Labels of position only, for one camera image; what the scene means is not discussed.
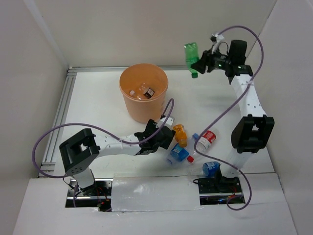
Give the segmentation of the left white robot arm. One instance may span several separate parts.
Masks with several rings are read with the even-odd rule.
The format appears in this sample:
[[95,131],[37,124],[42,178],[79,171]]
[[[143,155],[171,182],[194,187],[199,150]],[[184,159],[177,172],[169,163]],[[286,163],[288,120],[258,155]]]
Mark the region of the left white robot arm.
[[162,116],[158,122],[151,119],[143,132],[121,139],[107,134],[97,136],[90,128],[85,128],[59,146],[65,173],[76,180],[84,196],[92,195],[98,185],[89,166],[96,158],[121,154],[148,155],[160,147],[168,149],[175,135],[173,123],[173,117],[167,119]]

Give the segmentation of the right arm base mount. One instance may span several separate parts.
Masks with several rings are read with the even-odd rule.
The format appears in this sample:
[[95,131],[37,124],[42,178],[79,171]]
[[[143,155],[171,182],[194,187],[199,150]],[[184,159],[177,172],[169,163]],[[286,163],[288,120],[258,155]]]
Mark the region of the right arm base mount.
[[214,177],[202,177],[193,180],[198,186],[200,205],[244,204],[239,177],[226,178],[218,170]]

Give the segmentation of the green plastic bottle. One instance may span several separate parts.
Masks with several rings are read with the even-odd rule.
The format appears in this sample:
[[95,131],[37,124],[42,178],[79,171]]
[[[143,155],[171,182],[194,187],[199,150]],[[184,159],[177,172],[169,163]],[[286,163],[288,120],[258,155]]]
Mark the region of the green plastic bottle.
[[184,45],[185,63],[192,78],[198,78],[198,72],[191,68],[191,65],[199,61],[198,45],[195,42]]

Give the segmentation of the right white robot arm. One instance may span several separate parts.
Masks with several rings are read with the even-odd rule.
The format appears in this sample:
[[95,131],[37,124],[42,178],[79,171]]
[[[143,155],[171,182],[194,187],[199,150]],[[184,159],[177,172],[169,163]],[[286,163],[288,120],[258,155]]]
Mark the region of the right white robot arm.
[[251,66],[245,64],[246,41],[231,41],[225,54],[219,50],[222,43],[214,40],[212,48],[204,51],[201,59],[191,66],[201,74],[223,70],[239,99],[241,119],[231,133],[232,150],[227,163],[221,166],[221,175],[213,181],[219,192],[226,191],[230,187],[229,178],[237,177],[246,162],[266,147],[275,124],[262,108],[252,81],[254,73]]

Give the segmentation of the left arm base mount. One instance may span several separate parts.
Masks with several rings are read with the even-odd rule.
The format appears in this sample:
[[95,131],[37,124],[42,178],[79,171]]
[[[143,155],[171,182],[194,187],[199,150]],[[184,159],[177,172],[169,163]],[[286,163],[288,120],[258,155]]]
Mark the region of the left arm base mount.
[[95,187],[87,192],[77,186],[77,181],[63,179],[67,185],[66,208],[96,208],[100,212],[111,212],[113,178],[96,178]]

